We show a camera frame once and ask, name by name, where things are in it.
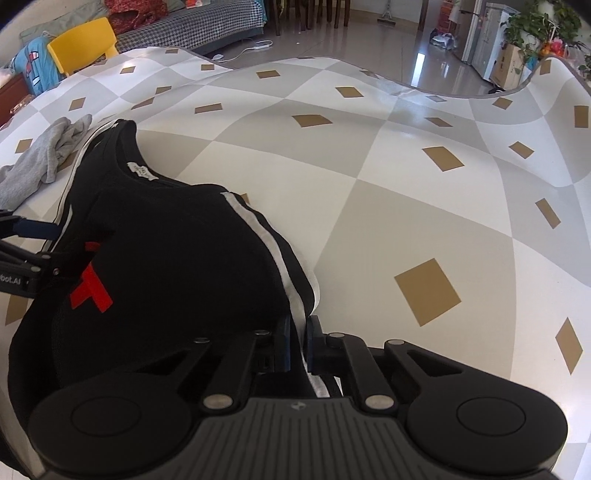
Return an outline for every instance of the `white wall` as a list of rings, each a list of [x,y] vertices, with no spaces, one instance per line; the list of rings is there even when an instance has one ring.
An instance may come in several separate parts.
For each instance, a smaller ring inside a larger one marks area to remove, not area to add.
[[[35,0],[0,32],[0,65],[4,65],[22,48],[18,34],[27,28],[49,22],[90,0]]]
[[[375,14],[384,13],[387,0],[351,0],[353,10],[363,10]],[[392,16],[418,23],[421,16],[422,0],[392,0]]]

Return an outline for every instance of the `refrigerator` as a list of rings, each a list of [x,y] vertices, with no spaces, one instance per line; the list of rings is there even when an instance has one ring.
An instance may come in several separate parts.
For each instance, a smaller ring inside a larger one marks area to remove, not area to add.
[[[480,16],[484,13],[483,0],[462,0],[460,20],[456,30],[456,46],[453,52],[465,63],[471,63],[480,33]]]
[[[502,4],[486,4],[485,17],[472,59],[472,66],[485,80],[489,80],[492,68],[499,56],[504,40],[503,33],[511,15],[519,13],[514,8]]]

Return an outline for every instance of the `tiled floor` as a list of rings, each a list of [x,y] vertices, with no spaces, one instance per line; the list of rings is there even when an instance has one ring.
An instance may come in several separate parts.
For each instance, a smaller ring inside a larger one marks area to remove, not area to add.
[[[347,28],[341,24],[335,30],[324,21],[320,25],[314,23],[312,30],[300,32],[293,15],[289,23],[283,19],[281,26],[280,37],[275,36],[271,26],[265,29],[264,35],[254,39],[272,40],[271,48],[247,51],[224,65],[235,69],[290,57],[326,56],[430,92],[474,96],[491,89],[471,66],[463,64],[450,51],[429,45],[428,33],[405,25],[390,27],[352,12]],[[208,56],[221,53],[231,59],[253,43],[243,40]]]

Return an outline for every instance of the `yellow chair backrest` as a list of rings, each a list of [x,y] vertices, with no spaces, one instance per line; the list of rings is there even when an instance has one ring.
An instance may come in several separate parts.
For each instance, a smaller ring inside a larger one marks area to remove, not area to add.
[[[117,38],[106,18],[93,20],[62,33],[47,45],[60,73],[70,76],[101,55],[109,59],[119,54]]]

